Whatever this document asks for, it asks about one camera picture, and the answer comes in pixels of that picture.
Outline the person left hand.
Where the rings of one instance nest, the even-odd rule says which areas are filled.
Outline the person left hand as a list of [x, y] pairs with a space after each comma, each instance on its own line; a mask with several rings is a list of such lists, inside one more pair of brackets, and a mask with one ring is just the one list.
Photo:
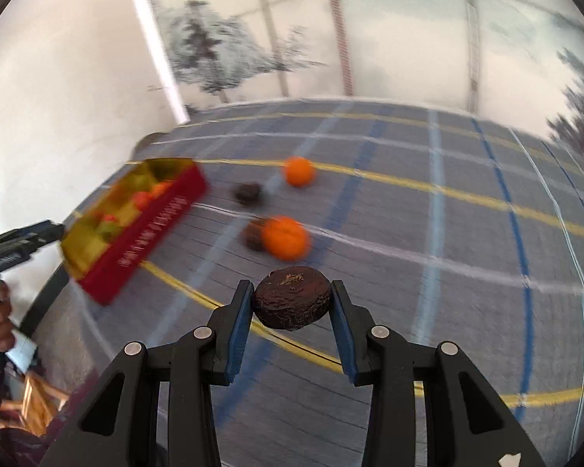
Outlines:
[[12, 312], [10, 290], [8, 284], [0, 281], [0, 352], [7, 352], [14, 347], [13, 324], [10, 321]]

